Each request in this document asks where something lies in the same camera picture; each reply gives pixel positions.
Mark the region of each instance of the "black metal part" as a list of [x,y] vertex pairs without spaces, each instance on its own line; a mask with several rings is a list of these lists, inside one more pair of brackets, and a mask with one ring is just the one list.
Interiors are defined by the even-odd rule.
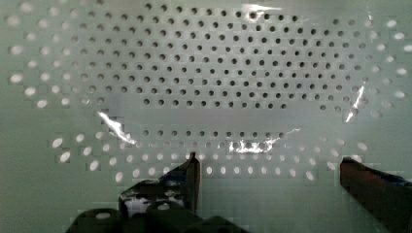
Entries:
[[148,224],[147,224],[146,215],[134,215],[131,218],[124,218],[122,222],[122,231],[121,233],[147,233]]
[[248,233],[221,216],[213,216],[196,223],[185,230],[185,233]]
[[159,180],[142,181],[124,191],[119,198],[122,214],[132,217],[144,214],[149,206],[159,202],[175,202],[196,211],[200,184],[200,164],[195,153],[179,167]]
[[247,233],[215,216],[195,214],[200,164],[195,153],[159,180],[142,181],[119,197],[119,209],[97,209],[80,214],[67,233]]
[[148,208],[149,232],[167,233],[248,233],[220,216],[203,220],[175,203],[156,204]]
[[391,232],[412,233],[412,183],[352,158],[340,164],[340,183]]
[[149,232],[182,233],[202,218],[176,203],[156,203],[148,208]]
[[118,233],[122,215],[114,209],[94,209],[78,215],[67,233]]

